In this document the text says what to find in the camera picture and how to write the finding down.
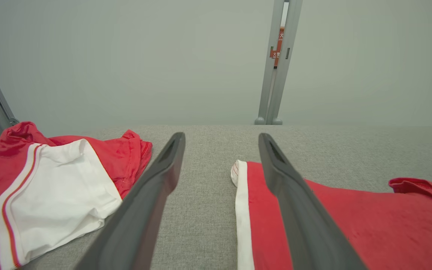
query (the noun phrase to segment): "red and white garment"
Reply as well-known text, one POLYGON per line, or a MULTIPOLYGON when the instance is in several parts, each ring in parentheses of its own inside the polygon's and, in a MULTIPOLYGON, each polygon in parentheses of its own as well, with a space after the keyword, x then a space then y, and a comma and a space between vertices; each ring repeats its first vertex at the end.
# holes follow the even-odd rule
MULTIPOLYGON (((292 269, 278 200, 261 164, 237 160, 231 179, 238 188, 238 269, 292 269)), ((369 269, 432 269, 430 181, 392 179, 394 193, 306 182, 369 269)))
POLYGON ((101 228, 151 159, 128 130, 100 141, 46 138, 31 122, 0 137, 0 269, 15 269, 101 228))

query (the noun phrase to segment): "gray tablecloth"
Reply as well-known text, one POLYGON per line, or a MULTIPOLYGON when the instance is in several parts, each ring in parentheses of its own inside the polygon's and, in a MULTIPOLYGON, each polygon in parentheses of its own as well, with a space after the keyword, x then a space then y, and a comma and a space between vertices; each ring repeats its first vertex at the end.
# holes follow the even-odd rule
MULTIPOLYGON (((128 126, 84 135, 100 140, 137 132, 153 143, 153 159, 171 135, 186 134, 186 151, 169 196, 154 251, 155 269, 235 269, 234 161, 260 162, 257 137, 271 134, 307 179, 335 188, 392 192, 388 181, 432 181, 432 128, 355 126, 128 126)), ((72 268, 99 231, 41 256, 25 269, 72 268)))

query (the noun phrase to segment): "red fabric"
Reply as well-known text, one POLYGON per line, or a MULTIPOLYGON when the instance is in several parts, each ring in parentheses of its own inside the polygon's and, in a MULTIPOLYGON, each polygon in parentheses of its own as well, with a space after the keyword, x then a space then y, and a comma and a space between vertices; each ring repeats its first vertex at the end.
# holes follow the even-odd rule
MULTIPOLYGON (((277 219, 276 222, 262 220, 261 213, 271 213, 268 207, 281 216, 275 197, 261 184, 264 183, 262 166, 248 162, 247 170, 255 269, 289 269, 288 253, 284 255, 284 264, 274 256, 274 250, 288 246, 286 239, 281 240, 282 222, 274 215, 269 217, 277 219), (258 204, 252 203, 251 192, 259 196, 258 204)), ((432 269, 431 182, 396 178, 389 181, 395 193, 331 188, 306 182, 369 269, 432 269)))
POLYGON ((33 143, 60 146, 86 139, 99 157, 121 198, 124 198, 151 159, 152 144, 131 130, 121 138, 100 141, 85 136, 46 138, 31 122, 7 128, 0 137, 0 195, 11 185, 26 163, 29 145, 33 143))

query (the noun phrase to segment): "gray wall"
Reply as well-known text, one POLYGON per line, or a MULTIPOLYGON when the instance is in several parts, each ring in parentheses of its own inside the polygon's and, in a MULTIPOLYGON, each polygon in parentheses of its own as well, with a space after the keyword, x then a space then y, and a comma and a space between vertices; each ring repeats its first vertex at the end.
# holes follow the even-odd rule
POLYGON ((0 0, 0 87, 45 135, 257 118, 267 0, 0 0))
POLYGON ((432 1, 304 0, 278 116, 432 126, 432 1))

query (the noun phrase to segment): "white stripe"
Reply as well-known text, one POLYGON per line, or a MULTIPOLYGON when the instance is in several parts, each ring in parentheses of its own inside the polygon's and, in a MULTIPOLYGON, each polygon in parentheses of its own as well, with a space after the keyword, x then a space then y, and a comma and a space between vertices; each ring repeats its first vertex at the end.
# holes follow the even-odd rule
POLYGON ((238 269, 254 269, 251 241, 251 221, 249 216, 248 164, 237 160, 231 168, 231 178, 238 187, 236 191, 236 235, 238 237, 238 269))
MULTIPOLYGON (((6 200, 6 198, 14 191, 16 190, 19 185, 23 182, 24 178, 28 175, 29 171, 31 170, 31 167, 33 166, 33 159, 34 159, 34 150, 36 147, 40 144, 32 144, 28 147, 28 152, 26 154, 26 164, 22 168, 22 171, 19 173, 16 179, 14 179, 13 183, 0 195, 0 267, 1 269, 13 269, 14 263, 12 260, 12 253, 11 253, 11 241, 10 241, 10 235, 8 233, 5 219, 3 218, 3 204, 6 200)), ((12 227, 13 234, 16 237, 15 243, 16 243, 16 249, 18 250, 18 242, 17 239, 19 239, 19 234, 17 232, 16 227, 14 227, 14 219, 12 218, 11 211, 6 212, 8 220, 10 222, 10 226, 12 227)))

